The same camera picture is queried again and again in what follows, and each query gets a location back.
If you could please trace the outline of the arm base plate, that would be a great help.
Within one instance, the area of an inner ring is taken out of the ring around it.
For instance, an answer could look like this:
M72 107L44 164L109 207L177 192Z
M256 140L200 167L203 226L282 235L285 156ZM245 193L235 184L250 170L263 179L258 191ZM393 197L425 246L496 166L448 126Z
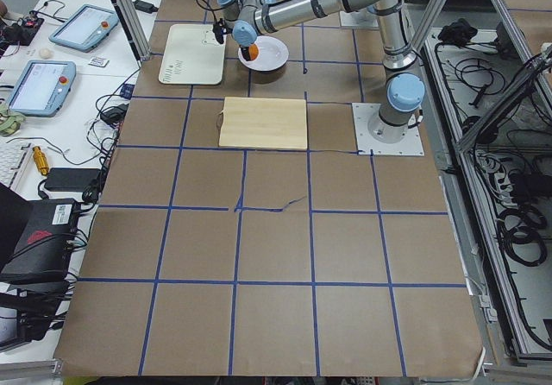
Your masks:
M391 126L380 119L380 104L352 103L354 133L360 155L424 156L423 143L412 114L408 123Z

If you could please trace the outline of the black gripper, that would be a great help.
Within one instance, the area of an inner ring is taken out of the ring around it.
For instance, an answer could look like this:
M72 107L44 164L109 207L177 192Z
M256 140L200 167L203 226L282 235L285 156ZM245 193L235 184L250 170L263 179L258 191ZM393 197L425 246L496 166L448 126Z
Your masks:
M246 46L246 47L240 47L241 55L243 57L252 57L253 56L253 47L252 46Z

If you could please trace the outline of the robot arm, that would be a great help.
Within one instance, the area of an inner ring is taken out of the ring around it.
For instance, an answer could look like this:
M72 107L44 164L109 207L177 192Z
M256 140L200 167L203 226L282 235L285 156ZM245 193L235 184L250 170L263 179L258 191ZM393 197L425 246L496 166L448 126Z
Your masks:
M385 53L377 31L352 27L351 15L295 24L275 34L289 49L288 61L256 71L237 57L230 42L219 96L303 99L310 110L347 110L384 97Z

